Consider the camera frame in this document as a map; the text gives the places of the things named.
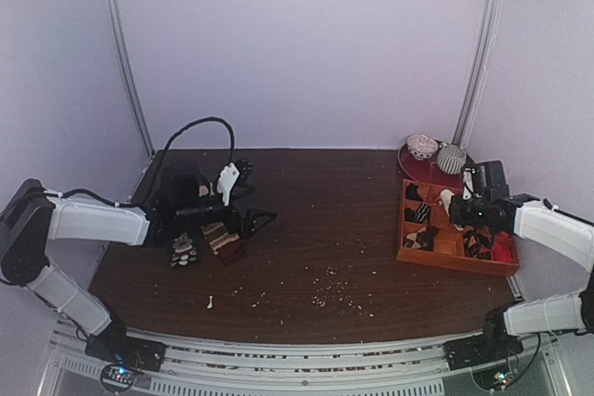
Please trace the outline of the cream white sock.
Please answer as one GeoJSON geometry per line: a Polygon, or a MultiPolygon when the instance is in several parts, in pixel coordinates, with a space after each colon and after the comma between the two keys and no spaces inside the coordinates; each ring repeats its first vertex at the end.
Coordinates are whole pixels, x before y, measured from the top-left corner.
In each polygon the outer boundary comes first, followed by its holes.
{"type": "Polygon", "coordinates": [[[456,195],[456,193],[450,189],[443,189],[439,194],[441,205],[444,208],[445,214],[447,216],[450,216],[450,206],[452,203],[452,198],[455,195],[456,195]]]}

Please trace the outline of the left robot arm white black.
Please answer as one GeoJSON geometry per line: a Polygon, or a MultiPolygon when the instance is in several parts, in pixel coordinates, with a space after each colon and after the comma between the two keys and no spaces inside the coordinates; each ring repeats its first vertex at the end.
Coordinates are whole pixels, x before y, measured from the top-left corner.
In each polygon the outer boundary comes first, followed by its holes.
{"type": "Polygon", "coordinates": [[[50,191],[26,180],[1,212],[1,281],[25,287],[62,313],[114,363],[134,352],[127,329],[113,311],[61,271],[46,253],[52,240],[94,240],[132,247],[164,247],[173,267],[198,259],[199,243],[214,254],[247,240],[274,222],[273,211],[240,211],[236,201],[254,188],[247,159],[230,162],[209,180],[191,161],[161,173],[157,191],[143,203],[106,200],[84,189],[50,191]]]}

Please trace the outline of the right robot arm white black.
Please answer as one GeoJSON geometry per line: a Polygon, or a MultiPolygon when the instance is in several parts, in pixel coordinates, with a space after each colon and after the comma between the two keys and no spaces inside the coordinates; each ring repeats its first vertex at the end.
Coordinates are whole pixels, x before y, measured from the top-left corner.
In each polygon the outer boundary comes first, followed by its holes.
{"type": "MultiPolygon", "coordinates": [[[[528,194],[499,198],[454,195],[448,205],[454,225],[487,228],[535,242],[593,273],[593,223],[561,211],[547,199],[528,194]]],[[[545,332],[593,332],[593,280],[585,289],[516,303],[485,318],[489,328],[476,340],[476,352],[495,360],[511,337],[545,332]]]]}

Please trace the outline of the black red patterned sock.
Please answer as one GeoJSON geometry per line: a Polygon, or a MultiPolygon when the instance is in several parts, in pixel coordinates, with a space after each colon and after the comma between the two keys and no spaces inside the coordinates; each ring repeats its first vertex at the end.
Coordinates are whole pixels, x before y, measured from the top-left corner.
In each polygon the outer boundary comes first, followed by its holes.
{"type": "Polygon", "coordinates": [[[493,260],[492,239],[489,236],[471,230],[463,235],[465,256],[475,260],[493,260]]]}

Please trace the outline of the beige brown striped sock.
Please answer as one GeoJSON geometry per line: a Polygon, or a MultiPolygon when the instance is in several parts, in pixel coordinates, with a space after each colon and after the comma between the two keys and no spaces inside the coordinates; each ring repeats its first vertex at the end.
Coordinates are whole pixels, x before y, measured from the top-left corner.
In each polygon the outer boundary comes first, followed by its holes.
{"type": "Polygon", "coordinates": [[[200,185],[198,209],[198,226],[211,252],[223,263],[233,262],[242,250],[240,211],[231,202],[225,204],[213,183],[200,185]]]}

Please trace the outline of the plain red sock in box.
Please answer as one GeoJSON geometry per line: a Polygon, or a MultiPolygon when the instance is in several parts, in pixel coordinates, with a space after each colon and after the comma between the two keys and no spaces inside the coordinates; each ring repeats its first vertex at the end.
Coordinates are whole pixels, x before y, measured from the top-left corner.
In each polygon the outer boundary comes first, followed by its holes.
{"type": "Polygon", "coordinates": [[[514,263],[513,242],[510,238],[497,237],[491,249],[494,262],[514,263]]]}

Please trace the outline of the argyle brown sock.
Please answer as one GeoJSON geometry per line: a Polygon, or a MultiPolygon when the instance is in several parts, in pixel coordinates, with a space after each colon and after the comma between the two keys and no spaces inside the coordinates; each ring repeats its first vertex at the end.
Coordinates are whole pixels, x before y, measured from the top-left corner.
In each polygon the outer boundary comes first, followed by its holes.
{"type": "Polygon", "coordinates": [[[435,226],[423,226],[416,232],[407,233],[403,238],[403,246],[406,249],[416,249],[433,251],[434,240],[439,234],[439,229],[435,226]]]}

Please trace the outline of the grey striped cup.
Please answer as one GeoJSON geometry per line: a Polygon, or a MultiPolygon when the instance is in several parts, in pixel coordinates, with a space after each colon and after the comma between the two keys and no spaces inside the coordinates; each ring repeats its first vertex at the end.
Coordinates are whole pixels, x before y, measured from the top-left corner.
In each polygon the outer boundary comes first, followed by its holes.
{"type": "Polygon", "coordinates": [[[448,175],[458,175],[466,164],[467,154],[456,145],[444,144],[437,155],[438,169],[448,175]]]}

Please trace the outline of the red round tray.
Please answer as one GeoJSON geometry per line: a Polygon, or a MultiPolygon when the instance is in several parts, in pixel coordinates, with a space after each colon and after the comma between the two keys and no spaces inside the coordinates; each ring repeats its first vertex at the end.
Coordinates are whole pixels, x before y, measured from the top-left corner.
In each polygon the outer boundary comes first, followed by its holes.
{"type": "Polygon", "coordinates": [[[437,166],[438,153],[435,152],[428,160],[416,160],[408,151],[407,144],[398,150],[398,165],[404,175],[410,180],[422,183],[442,185],[446,187],[462,187],[460,175],[448,175],[440,171],[437,166]]]}

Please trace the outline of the black sock in box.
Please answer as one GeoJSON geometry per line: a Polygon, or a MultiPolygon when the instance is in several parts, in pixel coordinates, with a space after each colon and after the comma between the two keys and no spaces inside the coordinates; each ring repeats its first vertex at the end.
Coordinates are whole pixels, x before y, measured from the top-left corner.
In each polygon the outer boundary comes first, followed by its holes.
{"type": "Polygon", "coordinates": [[[409,184],[405,189],[405,199],[423,202],[424,198],[419,192],[419,186],[416,184],[409,184]]]}

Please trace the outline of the dark teal monkey sock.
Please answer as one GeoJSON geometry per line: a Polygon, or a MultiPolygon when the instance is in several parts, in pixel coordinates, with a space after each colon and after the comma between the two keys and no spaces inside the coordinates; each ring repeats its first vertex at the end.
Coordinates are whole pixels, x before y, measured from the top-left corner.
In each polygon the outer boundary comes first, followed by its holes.
{"type": "Polygon", "coordinates": [[[195,231],[186,231],[173,238],[169,248],[169,264],[172,268],[186,267],[200,259],[199,236],[195,231]]]}

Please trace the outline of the white patterned bowl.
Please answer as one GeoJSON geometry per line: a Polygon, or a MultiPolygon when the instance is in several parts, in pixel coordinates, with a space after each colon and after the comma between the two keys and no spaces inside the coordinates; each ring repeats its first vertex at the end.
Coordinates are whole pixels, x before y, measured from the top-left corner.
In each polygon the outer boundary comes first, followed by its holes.
{"type": "Polygon", "coordinates": [[[426,134],[412,134],[407,138],[408,153],[415,160],[428,160],[438,149],[437,141],[426,134]]]}

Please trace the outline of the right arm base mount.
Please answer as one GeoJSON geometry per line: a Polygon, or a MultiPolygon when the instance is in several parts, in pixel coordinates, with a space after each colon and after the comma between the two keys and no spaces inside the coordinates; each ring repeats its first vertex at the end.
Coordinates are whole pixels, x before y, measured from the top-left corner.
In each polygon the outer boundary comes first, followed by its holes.
{"type": "Polygon", "coordinates": [[[523,344],[518,337],[510,336],[501,324],[487,321],[481,334],[449,340],[443,349],[449,369],[454,371],[504,360],[510,354],[520,354],[523,344]]]}

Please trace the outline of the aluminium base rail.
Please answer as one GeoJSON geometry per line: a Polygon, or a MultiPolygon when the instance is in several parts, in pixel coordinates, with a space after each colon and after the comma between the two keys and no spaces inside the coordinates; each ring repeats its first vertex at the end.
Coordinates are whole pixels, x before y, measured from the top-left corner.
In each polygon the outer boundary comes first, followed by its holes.
{"type": "Polygon", "coordinates": [[[165,346],[161,370],[143,370],[126,395],[487,395],[486,374],[521,374],[498,395],[571,395],[556,338],[523,339],[496,362],[453,369],[452,335],[357,344],[281,345],[131,335],[165,346]]]}

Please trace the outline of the right aluminium frame post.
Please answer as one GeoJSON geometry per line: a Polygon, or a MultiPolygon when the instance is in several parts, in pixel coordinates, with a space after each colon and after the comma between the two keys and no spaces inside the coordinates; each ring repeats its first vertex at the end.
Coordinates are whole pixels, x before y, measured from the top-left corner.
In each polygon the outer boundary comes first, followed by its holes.
{"type": "Polygon", "coordinates": [[[489,53],[496,40],[501,0],[484,0],[482,19],[471,64],[458,122],[452,143],[459,147],[468,145],[472,126],[483,94],[489,53]]]}

